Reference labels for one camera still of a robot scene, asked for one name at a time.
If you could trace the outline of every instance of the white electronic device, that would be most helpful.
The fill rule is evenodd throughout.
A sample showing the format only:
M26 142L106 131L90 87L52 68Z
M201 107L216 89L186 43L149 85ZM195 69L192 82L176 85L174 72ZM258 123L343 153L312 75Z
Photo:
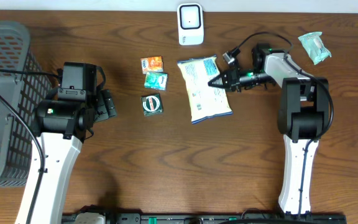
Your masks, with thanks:
M204 41L203 8L197 3L178 6L180 45L197 45Z

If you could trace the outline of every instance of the white plastic packet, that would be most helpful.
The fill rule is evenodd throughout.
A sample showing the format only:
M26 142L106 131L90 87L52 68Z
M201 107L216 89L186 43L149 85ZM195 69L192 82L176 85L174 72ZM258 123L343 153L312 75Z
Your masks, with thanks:
M233 114L225 90L208 86L208 81L219 75L215 60L216 55L178 62L186 81L192 124L215 116Z

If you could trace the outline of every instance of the orange packet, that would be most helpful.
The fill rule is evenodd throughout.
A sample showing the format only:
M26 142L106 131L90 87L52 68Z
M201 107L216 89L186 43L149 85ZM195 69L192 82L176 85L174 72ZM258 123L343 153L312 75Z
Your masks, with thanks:
M143 74L147 72L163 72L164 69L162 68L162 57L148 57L142 58L142 71Z

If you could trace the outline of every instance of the plastic crate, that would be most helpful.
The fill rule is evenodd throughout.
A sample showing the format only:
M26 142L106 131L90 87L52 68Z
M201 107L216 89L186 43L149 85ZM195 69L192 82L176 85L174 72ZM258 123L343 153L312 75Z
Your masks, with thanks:
M41 71L29 51L29 31L17 22L0 22L0 68ZM32 122L32 110L51 89L44 75L0 72L0 94L24 118ZM31 137L0 103L0 187L25 185L31 163Z

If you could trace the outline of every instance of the wood grain surface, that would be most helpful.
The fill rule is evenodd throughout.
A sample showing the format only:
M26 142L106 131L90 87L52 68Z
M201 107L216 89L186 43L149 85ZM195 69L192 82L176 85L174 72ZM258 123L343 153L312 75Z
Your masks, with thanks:
M283 181L284 143L276 125L280 89L269 86L228 93L232 116L191 124L185 82L177 60L218 55L248 35L274 31L295 45L305 71L326 77L335 105L334 123L320 141L313 164L313 212L343 212L358 223L358 14L205 12L201 45L178 43L173 12L0 11L0 20L23 23L31 50L45 71L66 61L103 67L118 116L95 124L70 178L64 212L84 205L141 209L145 213L273 210ZM298 36L322 31L333 57L314 66ZM259 36L242 48L244 68ZM144 117L140 58L163 57L164 113ZM16 219L24 188L0 189L0 223Z

